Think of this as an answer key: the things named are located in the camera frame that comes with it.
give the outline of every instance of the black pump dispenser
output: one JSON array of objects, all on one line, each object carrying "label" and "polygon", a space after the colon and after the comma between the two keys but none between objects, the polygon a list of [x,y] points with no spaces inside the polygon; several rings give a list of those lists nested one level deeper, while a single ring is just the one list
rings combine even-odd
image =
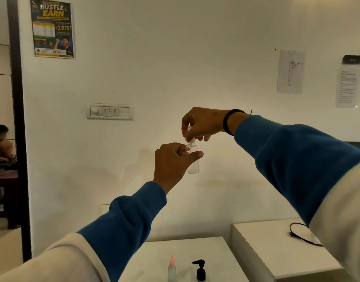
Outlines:
[{"label": "black pump dispenser", "polygon": [[199,269],[197,269],[197,281],[203,282],[206,280],[206,271],[203,269],[203,266],[205,266],[205,261],[203,259],[193,261],[193,264],[198,264]]}]

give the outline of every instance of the blue sleeve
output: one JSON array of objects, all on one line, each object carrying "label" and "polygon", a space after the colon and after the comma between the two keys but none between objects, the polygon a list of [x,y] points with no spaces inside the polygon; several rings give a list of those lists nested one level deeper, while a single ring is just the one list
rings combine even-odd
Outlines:
[{"label": "blue sleeve", "polygon": [[96,252],[112,282],[118,281],[132,255],[145,242],[153,219],[166,203],[163,189],[147,182],[131,197],[114,199],[108,213],[78,232]]},{"label": "blue sleeve", "polygon": [[329,190],[360,163],[360,149],[346,142],[309,126],[284,126],[258,115],[239,125],[235,141],[307,226]]}]

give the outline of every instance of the poster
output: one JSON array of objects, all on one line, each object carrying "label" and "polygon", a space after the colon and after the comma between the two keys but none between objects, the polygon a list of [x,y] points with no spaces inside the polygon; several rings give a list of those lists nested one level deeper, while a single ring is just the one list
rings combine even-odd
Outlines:
[{"label": "poster", "polygon": [[358,88],[359,76],[357,70],[343,68],[338,75],[335,106],[338,108],[356,108]]},{"label": "poster", "polygon": [[74,59],[70,3],[30,0],[35,56]]},{"label": "poster", "polygon": [[277,93],[303,92],[305,52],[281,50],[279,56]]}]

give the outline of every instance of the paper sheet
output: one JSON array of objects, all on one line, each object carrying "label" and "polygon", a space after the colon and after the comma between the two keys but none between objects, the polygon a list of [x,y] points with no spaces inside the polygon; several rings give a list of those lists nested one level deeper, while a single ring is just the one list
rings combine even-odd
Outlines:
[{"label": "paper sheet", "polygon": [[338,108],[356,108],[358,86],[359,76],[357,69],[343,68],[338,75],[335,106]]},{"label": "paper sheet", "polygon": [[305,52],[281,50],[279,57],[277,93],[303,92]]}]

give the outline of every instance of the white table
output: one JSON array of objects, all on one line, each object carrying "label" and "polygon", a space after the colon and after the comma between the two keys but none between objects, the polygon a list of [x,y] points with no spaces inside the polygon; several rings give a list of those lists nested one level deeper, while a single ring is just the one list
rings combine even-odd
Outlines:
[{"label": "white table", "polygon": [[[231,250],[250,282],[353,281],[323,247],[313,246],[288,235],[300,218],[234,224]],[[309,229],[292,230],[312,240]]]},{"label": "white table", "polygon": [[145,242],[126,266],[119,282],[167,282],[170,256],[176,261],[177,282],[196,282],[205,261],[207,282],[248,282],[223,237]]}]

